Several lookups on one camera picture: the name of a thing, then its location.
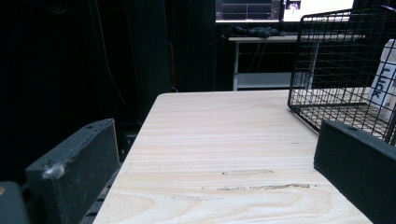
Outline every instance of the table leg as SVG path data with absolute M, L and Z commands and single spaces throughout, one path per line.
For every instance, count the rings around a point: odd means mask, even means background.
M 233 91 L 238 91 L 239 43 L 235 42 L 235 61 L 233 63 Z

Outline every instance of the wire basket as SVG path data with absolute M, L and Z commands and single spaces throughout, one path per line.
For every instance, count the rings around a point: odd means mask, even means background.
M 303 16 L 290 109 L 316 130 L 329 119 L 395 145 L 395 39 L 390 7 Z

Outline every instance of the monitor screen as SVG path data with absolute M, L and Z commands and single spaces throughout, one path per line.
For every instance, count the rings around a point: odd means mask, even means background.
M 216 22 L 279 21 L 281 1 L 216 0 Z
M 303 15 L 349 9 L 353 0 L 284 0 L 283 21 L 300 21 Z

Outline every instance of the black sponge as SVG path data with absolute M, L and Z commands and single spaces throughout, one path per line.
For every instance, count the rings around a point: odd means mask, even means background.
M 119 168 L 113 119 L 72 134 L 26 169 L 33 193 L 44 200 L 48 223 L 79 223 Z
M 396 147 L 323 120 L 314 164 L 374 223 L 396 223 Z

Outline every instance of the wooden table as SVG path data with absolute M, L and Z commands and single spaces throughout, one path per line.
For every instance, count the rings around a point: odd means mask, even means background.
M 288 91 L 158 97 L 94 223 L 368 223 L 313 168 Z

